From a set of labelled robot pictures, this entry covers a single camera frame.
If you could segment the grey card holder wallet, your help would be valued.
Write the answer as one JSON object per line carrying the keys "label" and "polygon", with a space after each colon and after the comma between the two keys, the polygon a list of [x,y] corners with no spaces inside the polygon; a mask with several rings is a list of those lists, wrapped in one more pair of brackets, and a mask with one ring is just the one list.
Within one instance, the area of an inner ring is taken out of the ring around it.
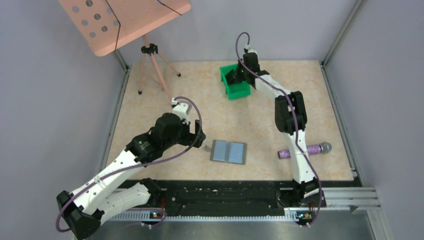
{"label": "grey card holder wallet", "polygon": [[209,160],[212,162],[233,165],[246,164],[247,143],[215,139],[211,145],[205,145],[204,149],[210,153]]}

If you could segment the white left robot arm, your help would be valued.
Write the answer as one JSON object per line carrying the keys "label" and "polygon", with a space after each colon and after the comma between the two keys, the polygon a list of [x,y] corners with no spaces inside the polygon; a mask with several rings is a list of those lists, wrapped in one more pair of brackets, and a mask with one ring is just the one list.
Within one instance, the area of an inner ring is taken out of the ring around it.
{"label": "white left robot arm", "polygon": [[67,230],[72,231],[78,240],[84,240],[121,212],[137,206],[160,207],[163,194],[151,178],[143,178],[123,191],[115,190],[148,166],[169,161],[170,158],[161,158],[169,148],[175,145],[186,147],[173,156],[176,159],[193,147],[200,148],[205,138],[201,118],[195,120],[195,132],[191,133],[187,117],[164,113],[149,131],[135,136],[111,164],[86,184],[57,195],[56,230],[64,232],[60,228],[60,220],[64,220]]}

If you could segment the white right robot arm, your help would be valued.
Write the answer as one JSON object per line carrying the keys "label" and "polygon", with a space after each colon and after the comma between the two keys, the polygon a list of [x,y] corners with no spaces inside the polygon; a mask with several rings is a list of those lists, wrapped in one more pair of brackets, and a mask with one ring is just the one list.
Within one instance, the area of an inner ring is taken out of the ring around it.
{"label": "white right robot arm", "polygon": [[308,117],[303,94],[282,87],[269,72],[261,70],[255,50],[247,50],[238,60],[235,77],[274,101],[275,125],[289,145],[294,181],[293,200],[299,206],[307,206],[321,187],[307,152],[305,137]]}

